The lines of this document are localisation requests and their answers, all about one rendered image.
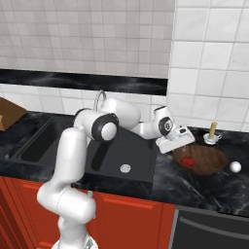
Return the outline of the red cupboard door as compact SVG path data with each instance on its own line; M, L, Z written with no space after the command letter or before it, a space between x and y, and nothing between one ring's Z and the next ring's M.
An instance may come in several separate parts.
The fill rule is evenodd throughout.
M38 203L38 191L24 188L24 181L0 177L1 190L28 249L51 249L59 239L58 216Z
M93 194L99 249L168 249L175 205L127 196ZM103 200L105 196L150 201L152 209Z

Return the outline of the red tomato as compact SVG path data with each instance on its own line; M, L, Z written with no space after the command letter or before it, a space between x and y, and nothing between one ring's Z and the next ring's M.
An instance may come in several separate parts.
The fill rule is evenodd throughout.
M192 168L195 166L195 160L191 157L183 157L181 159L181 164L183 166L186 166L186 167L189 167L189 168Z

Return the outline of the brown cardboard box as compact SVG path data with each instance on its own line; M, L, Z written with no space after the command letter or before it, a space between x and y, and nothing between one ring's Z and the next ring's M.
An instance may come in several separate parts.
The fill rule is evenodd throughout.
M15 103L0 97L0 130L5 131L17 122L26 110Z

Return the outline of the dark grey dishwasher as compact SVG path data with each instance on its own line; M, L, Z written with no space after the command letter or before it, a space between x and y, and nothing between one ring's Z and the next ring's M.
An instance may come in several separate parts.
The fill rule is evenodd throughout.
M168 249L249 249L249 218L177 205Z

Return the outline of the small white ball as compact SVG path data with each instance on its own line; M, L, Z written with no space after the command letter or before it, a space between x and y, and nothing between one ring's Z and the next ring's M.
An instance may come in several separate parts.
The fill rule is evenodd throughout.
M233 173L238 173L241 171L242 165L238 161L232 161L230 164L230 170Z

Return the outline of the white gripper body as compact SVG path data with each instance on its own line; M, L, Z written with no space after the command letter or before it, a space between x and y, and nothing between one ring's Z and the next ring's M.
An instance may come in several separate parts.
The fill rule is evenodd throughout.
M156 144L160 152L165 154L195 141L195 137L187 128L179 128L171 130L167 136L158 138Z

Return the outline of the black kitchen sink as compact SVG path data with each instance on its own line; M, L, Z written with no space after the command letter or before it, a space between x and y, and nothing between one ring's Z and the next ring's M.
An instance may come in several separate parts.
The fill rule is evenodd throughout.
M10 161L54 167L60 135L73 121L72 116L49 118ZM157 152L154 140L145 140L120 127L112 142L90 141L85 173L152 183Z

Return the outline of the yellow candle in white holder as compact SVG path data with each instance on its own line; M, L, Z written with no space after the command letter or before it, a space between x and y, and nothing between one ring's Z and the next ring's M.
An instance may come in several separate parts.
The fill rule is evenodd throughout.
M208 145L215 145L221 138L221 135L215 133L217 122L213 122L209 128L209 131L203 135L204 142Z

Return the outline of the brown wooden bowl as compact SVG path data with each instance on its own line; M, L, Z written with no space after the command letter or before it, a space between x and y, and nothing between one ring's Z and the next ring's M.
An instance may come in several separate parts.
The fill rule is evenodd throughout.
M207 176L219 172L229 163L225 153L214 147L191 144L172 152L173 160L187 172ZM192 168L183 166L181 159L183 157L191 157L195 160L195 166Z

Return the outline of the silver curved tap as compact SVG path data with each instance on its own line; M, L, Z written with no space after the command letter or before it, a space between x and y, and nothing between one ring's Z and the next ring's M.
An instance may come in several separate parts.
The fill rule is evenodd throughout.
M105 93L105 91L103 89L101 89L97 94L96 94L96 97L94 99L94 104L93 104L93 109L95 111L97 111L98 109L98 102L99 102L99 99L100 98L103 98L103 101L105 101L107 99L107 95Z

